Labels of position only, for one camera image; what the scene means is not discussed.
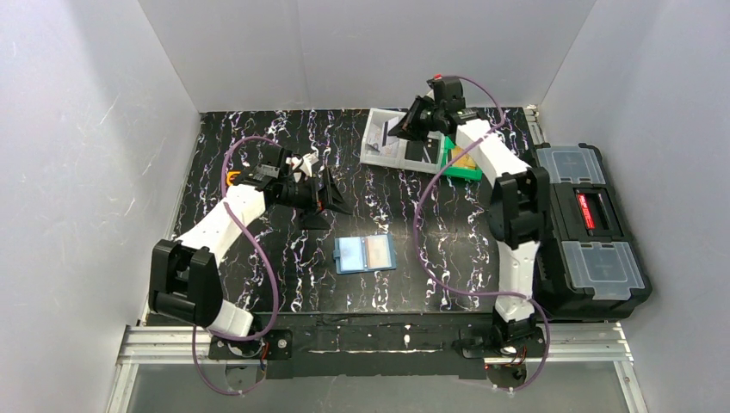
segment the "blue case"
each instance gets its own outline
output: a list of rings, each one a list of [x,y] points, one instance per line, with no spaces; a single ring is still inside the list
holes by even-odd
[[[385,237],[389,256],[388,266],[368,268],[368,247],[367,238]],[[395,269],[395,244],[391,234],[370,235],[367,237],[344,237],[335,238],[335,252],[333,254],[337,263],[338,274],[367,273]]]

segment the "robotic arm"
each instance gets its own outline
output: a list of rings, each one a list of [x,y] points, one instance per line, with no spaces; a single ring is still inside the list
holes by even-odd
[[[417,96],[406,116],[389,134],[424,141],[438,131],[466,148],[483,141],[470,152],[484,172],[492,197],[489,227],[499,250],[499,291],[532,297],[535,255],[543,234],[549,230],[549,176],[543,168],[530,168],[513,154],[478,109],[467,108],[461,80],[436,76],[428,81],[432,91]],[[536,331],[535,309],[524,299],[499,296],[493,322],[497,342],[509,344]]]
[[[152,251],[150,309],[168,317],[229,336],[249,335],[253,316],[223,299],[218,266],[241,235],[228,215],[227,202],[244,225],[273,205],[297,209],[301,229],[325,230],[325,209],[350,214],[329,168],[313,174],[315,154],[295,156],[286,149],[264,146],[259,164],[241,171],[203,220],[177,239],[160,240]]]

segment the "black marble tabletop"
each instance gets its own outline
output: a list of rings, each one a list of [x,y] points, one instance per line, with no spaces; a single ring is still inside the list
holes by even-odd
[[[521,108],[507,108],[499,131],[521,153],[531,142]],[[495,111],[487,109],[493,118]],[[220,168],[226,150],[238,139],[264,135],[298,153],[318,151],[332,169],[352,216],[328,213],[328,231],[300,231],[294,211],[270,208],[250,229],[266,251],[279,279],[284,312],[430,312],[491,311],[493,299],[454,296],[424,273],[412,246],[413,212],[428,174],[360,164],[368,110],[312,110],[208,113],[189,172],[176,235],[200,222],[220,200]],[[234,157],[233,170],[256,159],[248,144]],[[491,189],[486,181],[442,178],[424,207],[421,245],[429,270],[450,286],[494,291],[498,253],[486,223]],[[398,267],[391,271],[338,275],[332,258],[336,237],[393,234]],[[261,258],[241,237],[220,264],[224,296],[255,312],[271,311],[271,287]]]

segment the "green tray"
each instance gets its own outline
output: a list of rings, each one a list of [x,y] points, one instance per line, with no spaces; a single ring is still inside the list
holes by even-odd
[[[449,151],[454,149],[456,145],[451,141],[448,136],[443,137],[443,156],[441,157],[441,167],[443,168],[446,163],[449,162]],[[468,168],[459,168],[458,166],[452,166],[451,168],[443,172],[445,176],[453,176],[456,178],[466,179],[468,181],[480,181],[482,174],[481,169],[477,166],[476,170],[470,170]]]

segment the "white wall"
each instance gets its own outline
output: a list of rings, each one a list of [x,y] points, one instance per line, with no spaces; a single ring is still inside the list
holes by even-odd
[[[624,323],[650,411],[727,411],[730,3],[598,0],[541,107],[603,150],[654,284]]]
[[[103,411],[198,115],[134,0],[1,2],[0,113],[0,411]]]
[[[536,104],[594,2],[140,0],[201,112],[407,107],[438,72]]]

